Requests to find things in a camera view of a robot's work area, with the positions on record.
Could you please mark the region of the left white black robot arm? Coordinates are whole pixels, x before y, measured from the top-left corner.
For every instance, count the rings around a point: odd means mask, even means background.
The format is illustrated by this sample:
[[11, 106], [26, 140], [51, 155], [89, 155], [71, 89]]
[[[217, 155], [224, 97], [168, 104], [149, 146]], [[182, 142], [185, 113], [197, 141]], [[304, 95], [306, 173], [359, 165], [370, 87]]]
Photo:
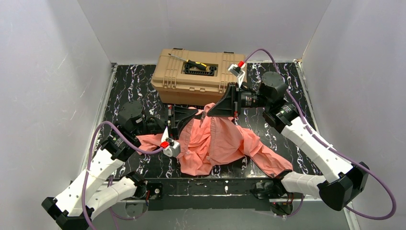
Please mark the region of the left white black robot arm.
[[162, 198], [162, 184], [149, 183], [137, 172], [124, 175], [105, 189], [102, 185], [135, 153], [180, 154], [180, 133], [198, 110], [168, 105], [165, 113], [163, 119], [147, 116], [140, 102], [131, 101], [122, 106], [115, 123], [102, 123], [112, 131], [98, 149], [90, 146], [86, 168], [63, 192], [42, 202], [62, 230], [86, 230], [100, 213], [131, 197], [145, 202]]

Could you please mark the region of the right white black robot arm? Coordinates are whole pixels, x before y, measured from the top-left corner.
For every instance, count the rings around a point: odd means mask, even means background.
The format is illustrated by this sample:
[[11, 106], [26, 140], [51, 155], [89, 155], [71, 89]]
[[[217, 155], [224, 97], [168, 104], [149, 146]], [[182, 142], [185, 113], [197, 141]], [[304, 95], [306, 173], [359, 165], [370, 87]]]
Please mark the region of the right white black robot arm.
[[254, 191], [261, 196], [301, 193], [320, 198], [333, 210], [342, 210], [365, 187], [367, 165], [354, 165], [333, 153], [333, 148], [323, 145], [317, 133], [299, 116], [297, 107], [284, 96], [288, 89], [282, 76], [266, 72], [261, 77], [258, 90], [242, 83], [228, 84], [224, 96], [207, 113], [208, 116], [238, 117], [243, 108], [262, 107], [265, 121], [278, 133], [292, 141], [318, 167], [321, 176], [284, 170], [275, 176], [272, 185]]

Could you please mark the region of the pink jacket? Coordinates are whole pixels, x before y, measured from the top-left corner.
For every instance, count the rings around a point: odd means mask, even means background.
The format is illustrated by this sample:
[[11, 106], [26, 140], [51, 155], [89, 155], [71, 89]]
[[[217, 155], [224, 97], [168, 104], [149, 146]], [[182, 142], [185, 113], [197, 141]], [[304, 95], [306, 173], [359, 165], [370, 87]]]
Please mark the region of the pink jacket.
[[245, 156], [270, 177], [293, 169], [288, 160], [264, 145], [252, 130], [235, 125], [230, 117], [206, 116], [213, 106], [214, 103], [209, 103], [199, 110], [202, 118], [191, 120], [180, 134], [181, 152], [177, 159], [182, 173], [209, 175], [214, 166]]

